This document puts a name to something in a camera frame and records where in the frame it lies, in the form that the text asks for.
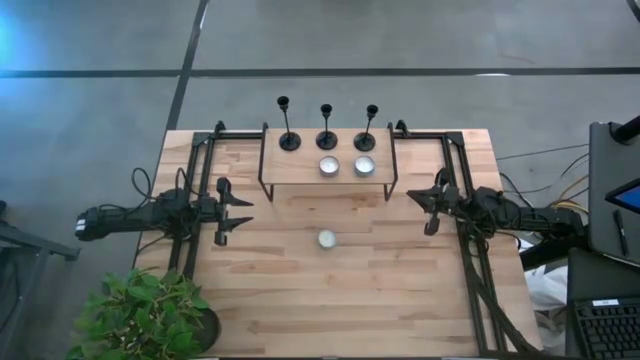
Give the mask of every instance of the butcher block tabletop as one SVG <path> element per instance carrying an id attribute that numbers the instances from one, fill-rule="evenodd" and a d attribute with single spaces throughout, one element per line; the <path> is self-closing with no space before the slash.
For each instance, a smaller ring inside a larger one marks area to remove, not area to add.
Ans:
<path id="1" fill-rule="evenodd" d="M 500 189 L 488 131 L 460 131 L 474 186 Z M 167 132 L 155 195 L 173 188 L 177 169 L 186 169 L 193 133 Z M 440 216 L 440 231 L 426 237 L 428 214 L 406 195 L 433 185 L 444 163 L 441 146 L 437 140 L 395 140 L 399 180 L 388 202 L 379 185 L 366 183 L 282 185 L 269 202 L 258 183 L 260 140 L 217 140 L 209 191 L 217 197 L 216 179 L 227 177 L 233 195 L 254 204 L 228 207 L 229 216 L 254 219 L 229 233 L 226 247 L 213 243 L 217 225 L 203 225 L 193 280 L 222 322 L 220 338 L 205 355 L 477 355 L 455 223 Z M 323 229 L 336 233 L 334 248 L 318 245 Z M 145 232 L 140 246 L 160 235 Z M 516 244 L 507 235 L 490 242 L 498 302 L 540 348 Z M 160 241 L 138 255 L 135 266 L 166 271 L 170 250 L 171 241 Z M 483 318 L 495 348 L 486 309 Z"/>

